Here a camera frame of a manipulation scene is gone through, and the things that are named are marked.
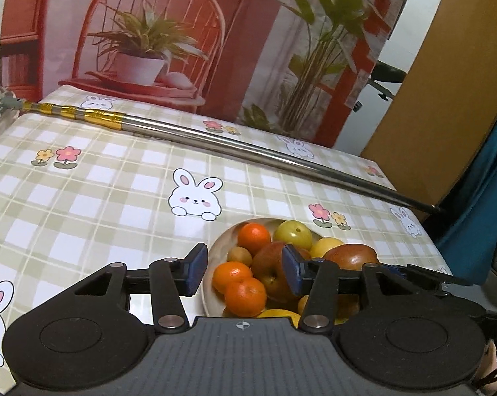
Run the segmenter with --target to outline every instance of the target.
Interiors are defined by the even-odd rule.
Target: orange
[[[212,276],[212,286],[219,293],[225,293],[229,283],[252,277],[250,268],[241,262],[225,262],[219,265]]]
[[[237,234],[237,245],[246,248],[252,256],[270,244],[270,241],[270,232],[258,223],[247,223]]]
[[[238,317],[256,317],[267,303],[267,292],[254,277],[230,283],[226,287],[225,304]]]

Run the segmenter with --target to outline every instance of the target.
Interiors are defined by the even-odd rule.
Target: checkered tablecloth
[[[88,96],[63,86],[43,101],[81,105]],[[204,122],[211,121],[125,100],[111,105],[197,129],[206,129]],[[221,125],[208,123],[222,131],[217,135],[288,151],[286,143],[272,134],[211,122]],[[227,126],[240,135],[230,133]],[[324,165],[392,187],[374,162],[315,145],[307,148]],[[196,183],[207,177],[223,181],[215,193],[222,208],[215,221],[174,215],[168,198],[176,188],[177,168],[190,172]],[[12,302],[1,316],[8,326],[110,262],[136,269],[169,256],[182,258],[197,242],[210,246],[227,228],[256,217],[300,220],[322,236],[372,246],[382,262],[448,272],[408,210],[170,142],[27,114],[0,137],[0,282],[14,285]],[[404,225],[410,219],[412,229]],[[190,321],[204,314],[200,296],[183,303]],[[131,311],[151,322],[146,297],[133,296]],[[13,383],[7,367],[0,368],[0,391]]]

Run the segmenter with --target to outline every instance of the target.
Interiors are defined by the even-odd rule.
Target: brown wooden panel
[[[44,0],[5,0],[1,38],[31,38],[40,33],[40,16]]]
[[[442,0],[362,156],[397,190],[438,203],[497,117],[497,0]]]

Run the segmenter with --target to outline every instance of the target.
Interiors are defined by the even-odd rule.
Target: bowl
[[[274,219],[274,218],[256,218],[251,220],[246,220],[237,225],[234,225],[224,231],[218,239],[215,240],[212,247],[208,251],[208,268],[204,277],[202,279],[202,303],[204,305],[204,311],[208,317],[228,317],[225,314],[225,301],[223,295],[218,293],[212,287],[212,277],[213,271],[223,262],[226,262],[228,256],[228,251],[237,245],[237,234],[239,230],[247,223],[258,223],[265,226],[268,231],[273,234],[274,231],[281,225],[285,220]],[[318,241],[321,237],[316,232],[312,231],[313,243]],[[291,311],[296,311],[297,302],[292,304],[280,304],[269,300],[267,302],[267,309],[270,308],[283,308]]]

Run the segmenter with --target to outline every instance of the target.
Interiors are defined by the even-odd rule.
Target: potted plant
[[[208,58],[195,47],[197,41],[187,34],[183,23],[158,16],[147,1],[142,3],[140,16],[107,7],[116,12],[114,23],[119,29],[87,35],[100,39],[94,43],[102,44],[100,55],[116,52],[116,76],[120,80],[150,86],[173,58]]]

